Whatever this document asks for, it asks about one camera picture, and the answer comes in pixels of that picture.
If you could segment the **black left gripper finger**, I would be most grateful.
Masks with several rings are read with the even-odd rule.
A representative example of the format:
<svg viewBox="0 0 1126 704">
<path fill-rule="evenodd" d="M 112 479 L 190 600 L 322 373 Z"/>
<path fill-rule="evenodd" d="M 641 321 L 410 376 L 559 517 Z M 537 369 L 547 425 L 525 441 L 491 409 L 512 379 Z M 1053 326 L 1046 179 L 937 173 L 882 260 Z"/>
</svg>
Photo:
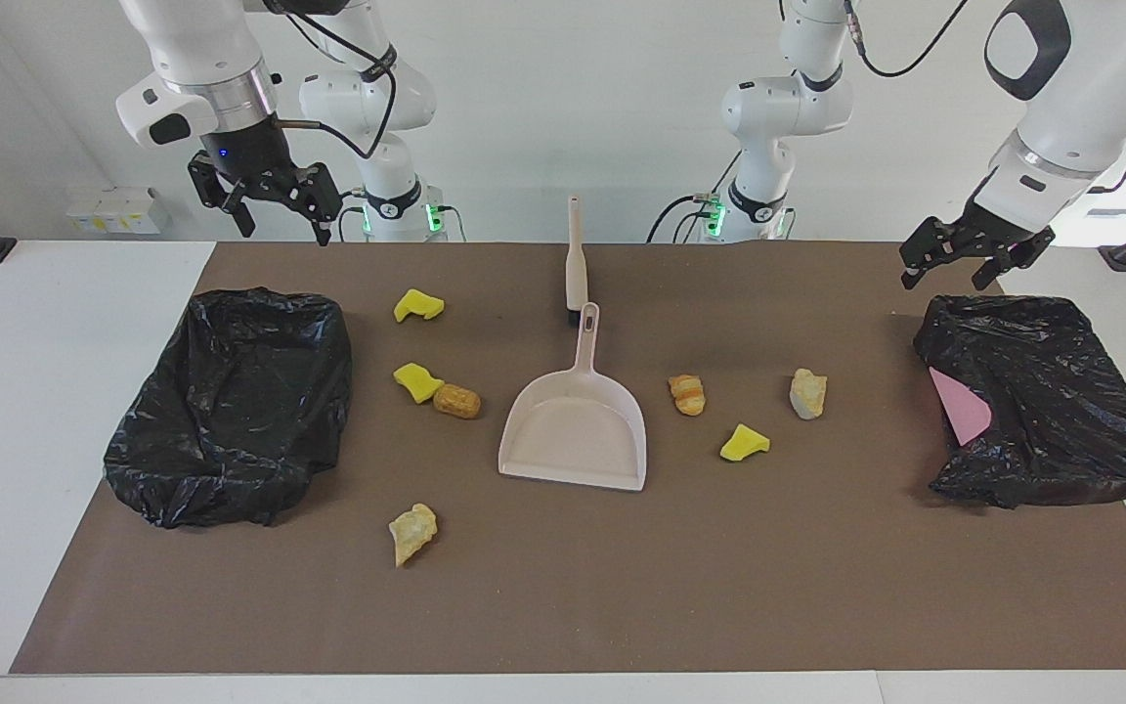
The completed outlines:
<svg viewBox="0 0 1126 704">
<path fill-rule="evenodd" d="M 901 283 L 904 289 L 915 289 L 926 271 L 960 258 L 969 243 L 969 232 L 941 219 L 929 217 L 899 246 L 903 262 Z"/>
<path fill-rule="evenodd" d="M 998 278 L 1011 269 L 1031 267 L 1049 249 L 1056 237 L 1052 228 L 1042 229 L 1042 232 L 1022 242 L 1015 242 L 1006 237 L 982 237 L 975 248 L 984 262 L 973 275 L 974 289 L 988 289 L 989 285 L 995 284 Z"/>
</svg>

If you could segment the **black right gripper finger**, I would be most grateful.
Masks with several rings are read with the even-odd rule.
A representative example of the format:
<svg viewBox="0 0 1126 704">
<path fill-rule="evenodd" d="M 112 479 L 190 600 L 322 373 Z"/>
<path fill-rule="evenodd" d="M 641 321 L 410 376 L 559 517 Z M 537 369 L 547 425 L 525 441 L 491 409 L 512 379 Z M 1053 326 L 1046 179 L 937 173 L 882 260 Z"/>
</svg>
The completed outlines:
<svg viewBox="0 0 1126 704">
<path fill-rule="evenodd" d="M 322 161 L 276 164 L 276 188 L 278 204 L 309 220 L 318 246 L 330 246 L 345 196 L 336 187 L 329 166 Z"/>
<path fill-rule="evenodd" d="M 244 204 L 245 186 L 238 180 L 227 189 L 222 173 L 218 173 L 214 160 L 208 152 L 196 152 L 188 163 L 194 191 L 202 205 L 207 210 L 220 210 L 236 223 L 238 232 L 243 238 L 253 237 L 254 219 Z"/>
</svg>

